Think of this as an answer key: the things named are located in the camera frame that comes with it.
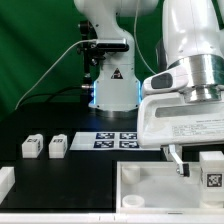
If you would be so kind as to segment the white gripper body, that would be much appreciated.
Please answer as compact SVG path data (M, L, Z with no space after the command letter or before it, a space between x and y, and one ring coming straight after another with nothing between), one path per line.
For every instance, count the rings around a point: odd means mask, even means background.
M224 100L186 103L178 92L145 97L139 107L137 138L142 148L224 142Z

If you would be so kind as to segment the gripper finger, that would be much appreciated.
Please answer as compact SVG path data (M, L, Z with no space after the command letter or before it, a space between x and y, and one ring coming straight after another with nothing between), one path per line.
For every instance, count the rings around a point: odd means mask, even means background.
M180 163L176 163L176 172L181 177L189 177L190 176L190 169L189 164L181 161Z

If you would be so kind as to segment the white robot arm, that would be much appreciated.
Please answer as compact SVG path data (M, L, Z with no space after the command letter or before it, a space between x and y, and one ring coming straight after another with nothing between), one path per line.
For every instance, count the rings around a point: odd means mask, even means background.
M116 17L152 12L159 0L74 0L97 39L91 51L100 60L89 107L112 116L137 111L141 147L167 147L185 176L189 168L176 154L183 145L224 142L224 53L211 0L165 0L165 69L139 82L137 42Z

